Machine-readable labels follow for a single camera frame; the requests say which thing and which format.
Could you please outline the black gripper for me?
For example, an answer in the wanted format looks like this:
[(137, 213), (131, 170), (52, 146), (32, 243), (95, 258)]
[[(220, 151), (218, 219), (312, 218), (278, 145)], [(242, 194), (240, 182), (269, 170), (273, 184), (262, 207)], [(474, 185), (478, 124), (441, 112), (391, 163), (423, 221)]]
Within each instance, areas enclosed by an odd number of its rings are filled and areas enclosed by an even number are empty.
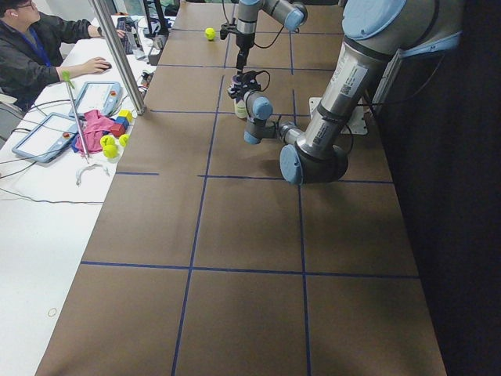
[(239, 102), (247, 92), (259, 90), (260, 84), (255, 78), (234, 78), (233, 85), (228, 87), (227, 93), (231, 99)]
[(240, 48), (236, 59), (237, 74), (242, 74), (247, 65), (249, 50), (254, 46), (255, 33), (236, 35), (236, 45)]

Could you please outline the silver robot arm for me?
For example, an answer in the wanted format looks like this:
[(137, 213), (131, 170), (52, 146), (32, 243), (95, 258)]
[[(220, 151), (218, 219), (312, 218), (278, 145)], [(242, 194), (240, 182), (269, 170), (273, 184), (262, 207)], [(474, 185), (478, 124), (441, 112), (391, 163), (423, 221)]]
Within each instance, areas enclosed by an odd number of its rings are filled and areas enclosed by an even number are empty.
[(239, 53), (229, 96), (247, 112), (244, 140), (284, 142), (279, 156), (283, 178), (292, 184), (330, 183), (348, 168), (345, 151), (335, 145), (367, 87), (382, 74), (398, 51), (419, 55), (457, 46), (463, 19), (462, 1), (350, 1), (344, 7), (336, 69), (305, 131), (292, 122), (270, 121), (272, 104), (257, 82), (257, 72), (245, 71), (254, 46), (258, 14), (265, 12), (288, 31), (308, 17), (300, 2), (240, 1), (236, 17), (221, 26), (220, 37), (236, 37)]
[(288, 31), (296, 31), (308, 18), (308, 11), (301, 2), (284, 0), (241, 0), (236, 14), (236, 45), (239, 53), (236, 60), (238, 74), (243, 73), (247, 57), (254, 46), (258, 15), (263, 11), (281, 23)]

